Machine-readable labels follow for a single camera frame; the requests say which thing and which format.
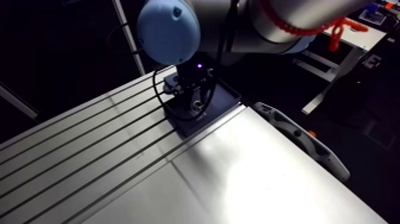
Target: metal pole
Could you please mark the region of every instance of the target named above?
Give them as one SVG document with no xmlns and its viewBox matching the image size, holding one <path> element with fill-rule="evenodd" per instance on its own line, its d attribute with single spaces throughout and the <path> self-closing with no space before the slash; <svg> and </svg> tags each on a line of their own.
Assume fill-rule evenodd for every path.
<svg viewBox="0 0 400 224">
<path fill-rule="evenodd" d="M 112 0 L 112 4 L 114 5 L 114 8 L 118 15 L 118 19 L 119 19 L 120 23 L 121 24 L 126 23 L 127 22 L 126 16 L 125 16 L 125 13 L 122 8 L 120 0 Z M 125 33 L 126 41 L 128 41 L 130 50 L 137 51 L 138 48 L 136 47 L 135 40 L 133 39 L 133 36 L 132 36 L 132 33 L 130 32 L 129 26 L 124 26 L 123 30 Z M 138 54 L 135 54 L 135 55 L 133 55 L 133 59 L 135 60 L 135 63 L 136 63 L 137 69 L 139 70 L 140 75 L 141 76 L 145 75 L 146 72 L 143 67 L 140 56 Z"/>
<path fill-rule="evenodd" d="M 36 119 L 38 114 L 32 110 L 28 105 L 14 96 L 13 93 L 0 85 L 0 96 L 7 100 L 10 104 L 17 107 L 22 113 L 26 114 L 31 119 Z"/>
</svg>

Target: orange cable carrier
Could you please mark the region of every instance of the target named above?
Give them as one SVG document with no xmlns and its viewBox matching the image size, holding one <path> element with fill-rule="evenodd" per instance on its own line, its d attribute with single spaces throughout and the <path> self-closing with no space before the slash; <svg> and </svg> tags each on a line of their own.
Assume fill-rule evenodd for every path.
<svg viewBox="0 0 400 224">
<path fill-rule="evenodd" d="M 334 26 L 334 28 L 332 29 L 332 35 L 330 38 L 330 45 L 329 45 L 330 51 L 337 51 L 339 49 L 340 37 L 342 36 L 343 31 L 344 31 L 343 25 L 351 26 L 353 29 L 355 29 L 356 31 L 360 31 L 360 32 L 368 31 L 368 27 L 366 27 L 362 24 L 356 23 L 352 20 L 349 20 L 346 17 L 335 19 L 327 24 L 322 25 L 319 28 L 300 29 L 300 28 L 297 28 L 290 24 L 287 24 L 287 22 L 283 21 L 276 14 L 276 12 L 272 8 L 269 0 L 258 0 L 258 1 L 260 1 L 264 12 L 270 18 L 270 20 L 275 24 L 275 26 L 279 27 L 280 29 L 284 30 L 287 33 L 290 33 L 291 35 L 297 35 L 297 36 L 316 35 L 318 33 L 323 32 L 324 30 L 330 28 L 331 26 Z"/>
</svg>

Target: gray plastic part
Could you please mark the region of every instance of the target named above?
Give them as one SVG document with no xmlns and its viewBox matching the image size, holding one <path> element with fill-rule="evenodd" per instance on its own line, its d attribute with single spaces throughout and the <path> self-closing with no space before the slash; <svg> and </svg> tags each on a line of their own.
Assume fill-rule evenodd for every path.
<svg viewBox="0 0 400 224">
<path fill-rule="evenodd" d="M 283 129 L 287 133 L 292 133 L 293 137 L 296 138 L 298 142 L 301 142 L 301 145 L 306 150 L 307 154 L 313 158 L 315 161 L 318 161 L 323 164 L 323 166 L 338 180 L 344 182 L 350 177 L 350 172 L 346 168 L 346 166 L 341 162 L 341 160 L 336 156 L 336 154 L 320 142 L 318 139 L 310 135 L 306 130 L 304 130 L 300 125 L 295 123 L 292 119 L 288 118 L 281 111 L 261 102 L 257 102 L 253 106 L 254 110 L 260 113 L 264 118 L 268 120 L 274 127 L 277 129 Z M 285 119 L 285 121 L 277 121 L 276 114 L 280 115 Z M 294 132 L 296 130 L 301 131 L 302 135 L 295 136 Z M 318 145 L 321 149 L 325 150 L 325 155 L 319 155 L 315 146 Z"/>
</svg>

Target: white table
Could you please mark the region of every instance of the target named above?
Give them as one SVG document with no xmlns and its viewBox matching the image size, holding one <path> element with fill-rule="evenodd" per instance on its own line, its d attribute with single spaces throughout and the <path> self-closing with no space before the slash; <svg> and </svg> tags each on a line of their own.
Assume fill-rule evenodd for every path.
<svg viewBox="0 0 400 224">
<path fill-rule="evenodd" d="M 341 62 L 341 64 L 336 64 L 310 51 L 303 52 L 304 55 L 329 66 L 330 70 L 327 72 L 323 72 L 301 60 L 295 60 L 296 65 L 330 82 L 329 86 L 322 93 L 318 94 L 302 109 L 303 113 L 310 114 L 319 104 L 321 104 L 325 95 L 327 94 L 329 89 L 335 84 L 335 82 L 340 77 L 348 74 L 358 64 L 359 60 L 386 35 L 385 32 L 379 31 L 369 26 L 367 27 L 368 32 L 356 32 L 353 31 L 349 26 L 344 26 L 344 31 L 340 39 L 340 44 L 348 44 L 352 46 L 352 50 Z M 331 27 L 325 30 L 324 34 L 330 36 L 332 33 L 332 29 L 333 28 Z"/>
<path fill-rule="evenodd" d="M 1 224 L 385 222 L 243 105 L 182 139 L 150 75 L 1 144 L 0 181 Z"/>
</svg>

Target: black cable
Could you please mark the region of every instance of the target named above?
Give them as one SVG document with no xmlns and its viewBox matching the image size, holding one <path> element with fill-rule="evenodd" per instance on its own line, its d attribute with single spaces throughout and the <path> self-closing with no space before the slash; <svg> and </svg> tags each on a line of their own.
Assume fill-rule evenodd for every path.
<svg viewBox="0 0 400 224">
<path fill-rule="evenodd" d="M 239 14 L 238 14 L 238 3 L 239 0 L 231 0 L 231 7 L 228 10 L 228 15 L 226 18 L 226 51 L 231 52 L 233 48 L 233 44 L 235 42 L 235 34 L 236 34 L 236 27 L 239 23 Z"/>
<path fill-rule="evenodd" d="M 232 19 L 235 19 L 234 18 L 235 15 L 232 12 L 235 11 L 235 7 L 237 7 L 237 5 L 238 5 L 237 2 L 239 2 L 239 0 L 232 0 L 231 6 L 230 6 L 229 11 L 227 13 L 227 16 L 225 18 L 225 22 L 224 22 L 223 27 L 221 29 L 220 38 L 219 38 L 219 42 L 218 42 L 217 58 L 216 58 L 216 62 L 217 62 L 217 66 L 218 66 L 217 67 L 217 71 L 219 71 L 220 67 L 221 67 L 222 52 L 223 52 L 223 48 L 224 48 L 224 44 L 225 44 L 225 38 L 226 38 L 226 35 L 227 35 L 227 31 L 228 31 L 228 28 L 229 28 L 228 25 L 229 25 L 229 23 L 231 22 Z M 159 93 L 157 91 L 157 86 L 155 84 L 155 76 L 157 75 L 158 71 L 159 71 L 158 69 L 154 70 L 153 75 L 152 75 L 152 82 L 153 82 L 153 88 L 154 88 L 155 95 L 157 96 L 157 99 L 160 102 L 161 106 L 164 108 L 164 110 L 169 115 L 174 117 L 176 120 L 180 120 L 181 122 L 191 122 L 191 121 L 196 120 L 199 117 L 201 117 L 204 114 L 205 110 L 210 105 L 210 103 L 211 103 L 211 101 L 213 99 L 214 93 L 215 93 L 215 89 L 217 89 L 217 76 L 215 74 L 212 75 L 213 85 L 212 85 L 212 88 L 210 90 L 210 94 L 209 94 L 209 96 L 207 98 L 207 101 L 204 104 L 204 106 L 202 107 L 201 111 L 197 115 L 195 115 L 193 117 L 184 118 L 184 117 L 180 117 L 176 113 L 174 113 L 171 110 L 171 108 L 162 101 L 162 99 L 161 99 L 161 97 L 160 97 L 160 95 L 159 95 Z"/>
<path fill-rule="evenodd" d="M 129 22 L 126 22 L 126 23 L 123 23 L 123 24 L 121 24 L 121 25 L 118 25 L 118 26 L 116 26 L 115 28 L 113 28 L 113 30 L 107 35 L 107 39 L 106 39 L 107 47 L 108 47 L 112 52 L 114 52 L 114 53 L 116 53 L 116 54 L 138 54 L 138 53 L 140 53 L 141 51 L 143 51 L 143 49 L 138 49 L 137 51 L 132 51 L 132 52 L 121 52 L 121 51 L 116 51 L 116 50 L 114 50 L 114 48 L 111 47 L 110 39 L 111 39 L 112 35 L 113 35 L 117 30 L 123 28 L 124 26 L 128 26 L 128 25 L 129 25 Z"/>
</svg>

